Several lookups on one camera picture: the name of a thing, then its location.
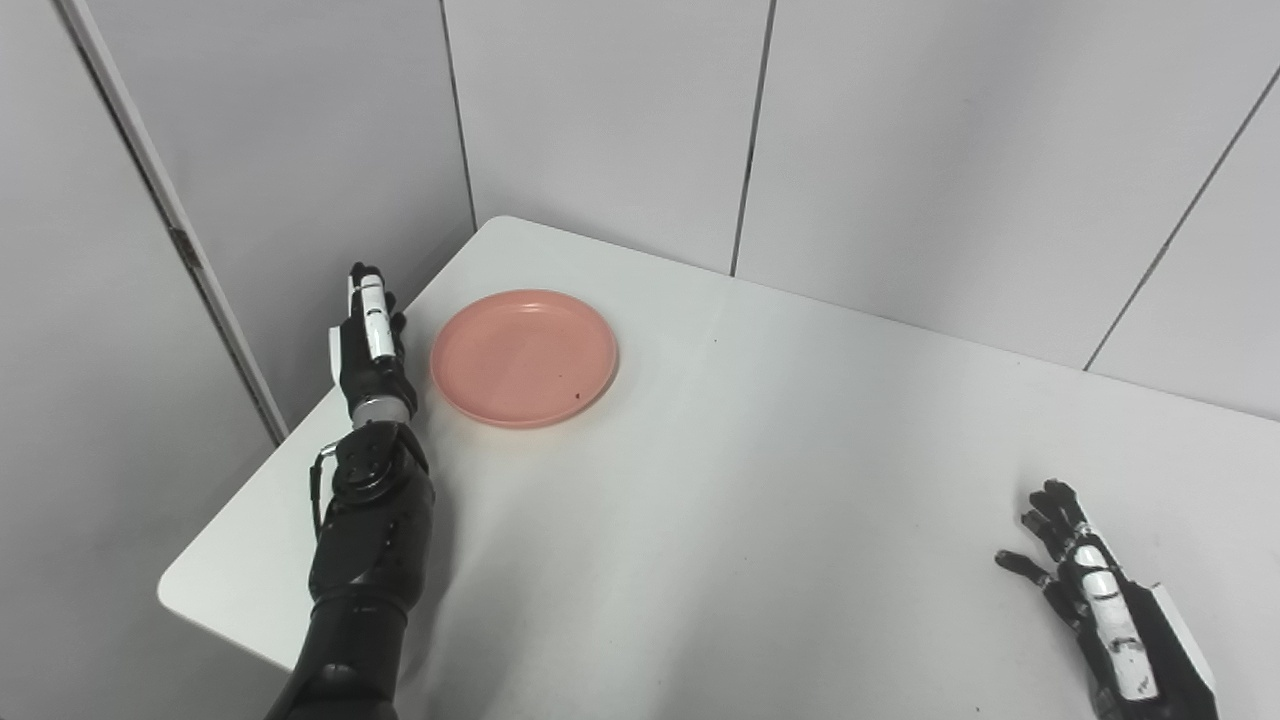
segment robotic arm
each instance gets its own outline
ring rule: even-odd
[[[1001,550],[996,564],[1036,583],[1075,633],[1101,720],[1217,720],[1213,675],[1162,585],[1125,577],[1075,491],[1047,480],[1021,518],[1057,562],[1057,577]]]
[[[311,469],[315,606],[302,652],[266,720],[396,720],[392,701],[408,612],[422,594],[435,493],[408,423],[396,297],[378,268],[351,270],[349,314],[337,328],[338,384],[353,429]],[[335,337],[330,336],[330,343]],[[337,457],[333,500],[319,511],[324,459]]]

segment door hinge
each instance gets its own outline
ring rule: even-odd
[[[178,255],[188,268],[198,270],[204,266],[200,264],[200,255],[196,254],[196,246],[192,245],[191,238],[187,237],[187,231],[182,228],[169,228],[169,237],[173,238],[173,245],[178,249]]]

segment black cable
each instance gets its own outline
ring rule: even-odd
[[[311,465],[311,524],[316,529],[316,539],[320,538],[320,473],[324,471],[324,452],[316,455],[316,461]]]

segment pink plate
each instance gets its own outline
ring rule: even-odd
[[[549,290],[513,290],[444,324],[431,347],[431,380],[481,423],[539,428],[590,405],[617,363],[613,331],[590,305]]]

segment white wall panel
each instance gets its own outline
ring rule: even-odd
[[[413,297],[474,232],[439,5],[82,1],[296,423],[351,263]]]
[[[739,275],[1083,366],[1280,4],[780,0]]]
[[[1280,97],[1275,92],[1092,369],[1280,420]]]
[[[155,588],[271,439],[51,3],[0,3],[0,716],[261,717]]]
[[[447,0],[476,215],[728,272],[768,0]]]

